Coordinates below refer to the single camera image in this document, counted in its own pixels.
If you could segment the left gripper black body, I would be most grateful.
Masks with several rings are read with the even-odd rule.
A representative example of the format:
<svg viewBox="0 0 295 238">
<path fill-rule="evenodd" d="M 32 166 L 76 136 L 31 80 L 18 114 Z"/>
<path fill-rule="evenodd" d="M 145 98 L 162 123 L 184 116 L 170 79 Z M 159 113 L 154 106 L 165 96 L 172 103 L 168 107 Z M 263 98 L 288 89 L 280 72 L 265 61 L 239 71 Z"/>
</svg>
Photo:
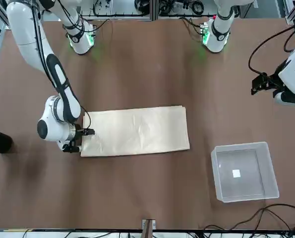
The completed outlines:
<svg viewBox="0 0 295 238">
<path fill-rule="evenodd" d="M 284 82 L 280 79 L 279 73 L 284 69 L 286 66 L 286 60 L 283 61 L 275 70 L 275 72 L 270 76 L 270 82 L 273 85 L 273 96 L 279 95 L 282 93 L 282 96 L 288 95 L 288 88 L 284 85 Z"/>
</svg>

